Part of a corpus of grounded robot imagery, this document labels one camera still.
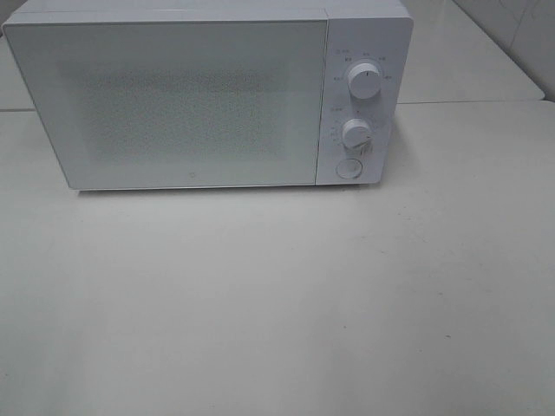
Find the round white door button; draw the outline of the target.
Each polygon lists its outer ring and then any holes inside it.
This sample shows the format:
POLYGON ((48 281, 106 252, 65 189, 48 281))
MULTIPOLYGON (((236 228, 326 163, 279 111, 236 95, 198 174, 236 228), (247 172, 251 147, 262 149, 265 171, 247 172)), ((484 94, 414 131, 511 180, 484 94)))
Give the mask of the round white door button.
POLYGON ((344 159, 337 165, 336 174, 342 179, 356 179, 362 174, 362 162, 358 159, 344 159))

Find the white microwave door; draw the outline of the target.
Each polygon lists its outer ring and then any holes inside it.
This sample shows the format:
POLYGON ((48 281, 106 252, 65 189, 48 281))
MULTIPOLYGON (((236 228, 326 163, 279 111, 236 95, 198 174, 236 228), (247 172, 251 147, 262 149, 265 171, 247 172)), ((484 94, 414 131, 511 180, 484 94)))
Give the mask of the white microwave door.
POLYGON ((307 185, 323 21, 10 25, 69 186, 307 185))

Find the white microwave oven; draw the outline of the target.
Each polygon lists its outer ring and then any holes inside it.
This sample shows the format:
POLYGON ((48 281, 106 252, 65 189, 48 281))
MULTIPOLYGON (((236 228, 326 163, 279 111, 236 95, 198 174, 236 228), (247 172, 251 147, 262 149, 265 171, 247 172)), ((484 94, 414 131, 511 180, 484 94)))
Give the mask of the white microwave oven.
POLYGON ((327 25, 317 169, 315 180, 307 185, 378 183, 414 27, 398 1, 28 1, 7 19, 2 30, 9 45, 6 29, 10 25, 290 21, 323 21, 327 25), (357 62, 373 62, 382 72, 381 90, 371 99, 359 100, 349 92, 347 73, 357 62), (367 145, 349 150, 342 143, 342 126, 356 118, 370 124, 373 136, 367 145), (358 178, 342 179, 336 174, 344 159, 362 162, 358 178))

